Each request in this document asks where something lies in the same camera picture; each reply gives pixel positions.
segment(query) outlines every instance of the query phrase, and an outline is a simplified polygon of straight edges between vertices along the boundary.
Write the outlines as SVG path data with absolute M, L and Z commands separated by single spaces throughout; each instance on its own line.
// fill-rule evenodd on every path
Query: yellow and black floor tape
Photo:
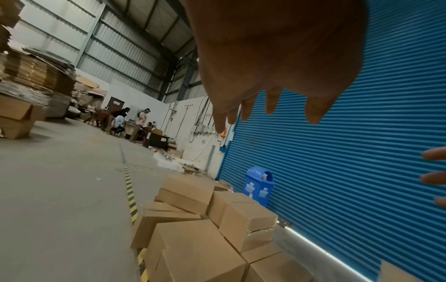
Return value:
M 125 186 L 127 187 L 127 198 L 129 199 L 129 208 L 131 215 L 131 223 L 134 224 L 138 216 L 138 208 L 136 206 L 135 194 L 133 194 L 133 187 L 130 179 L 130 169 L 128 166 L 124 167 Z M 145 270 L 144 255 L 146 249 L 138 249 L 138 266 L 139 274 L 141 275 L 141 282 L 148 282 L 147 271 Z

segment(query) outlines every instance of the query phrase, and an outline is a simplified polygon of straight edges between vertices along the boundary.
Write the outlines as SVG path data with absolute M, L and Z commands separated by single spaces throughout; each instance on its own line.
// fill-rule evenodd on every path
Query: blue roller shutter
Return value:
M 284 91 L 264 114 L 264 93 L 238 121 L 219 178 L 241 191 L 248 168 L 269 169 L 269 208 L 364 275 L 386 260 L 425 282 L 446 281 L 444 187 L 421 160 L 446 146 L 446 1 L 371 0 L 365 67 L 317 126 L 305 97 Z

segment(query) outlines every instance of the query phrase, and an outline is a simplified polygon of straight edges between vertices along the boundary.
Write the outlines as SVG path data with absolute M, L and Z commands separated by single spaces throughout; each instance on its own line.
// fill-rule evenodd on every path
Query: blue dustbin lid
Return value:
M 267 175 L 267 176 L 266 176 L 266 180 L 263 180 L 263 179 L 262 179 L 262 176 L 263 176 L 264 174 Z M 261 182 L 264 182 L 264 183 L 274 184 L 272 173 L 269 172 L 268 170 L 266 170 L 266 169 L 260 167 L 260 166 L 254 166 L 254 167 L 251 167 L 251 168 L 248 170 L 248 173 L 247 173 L 246 175 L 249 176 L 249 177 L 251 177 L 251 178 L 253 178 L 253 179 L 256 179 L 257 181 L 261 181 Z

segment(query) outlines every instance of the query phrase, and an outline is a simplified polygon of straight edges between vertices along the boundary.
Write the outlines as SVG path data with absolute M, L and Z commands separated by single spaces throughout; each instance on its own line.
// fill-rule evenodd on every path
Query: concrete floor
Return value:
M 140 281 L 123 161 L 138 206 L 153 200 L 168 172 L 139 144 L 68 119 L 0 138 L 0 281 Z M 283 228 L 275 240 L 318 282 L 363 281 Z

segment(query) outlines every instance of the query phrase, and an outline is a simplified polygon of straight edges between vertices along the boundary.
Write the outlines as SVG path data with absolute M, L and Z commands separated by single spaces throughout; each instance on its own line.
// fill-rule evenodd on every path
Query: warehouse ceiling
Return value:
M 195 47 L 189 23 L 182 19 L 185 18 L 185 14 L 178 15 L 173 8 L 175 4 L 183 8 L 180 1 L 114 0 L 113 2 L 158 42 L 171 50 L 177 58 L 183 57 Z

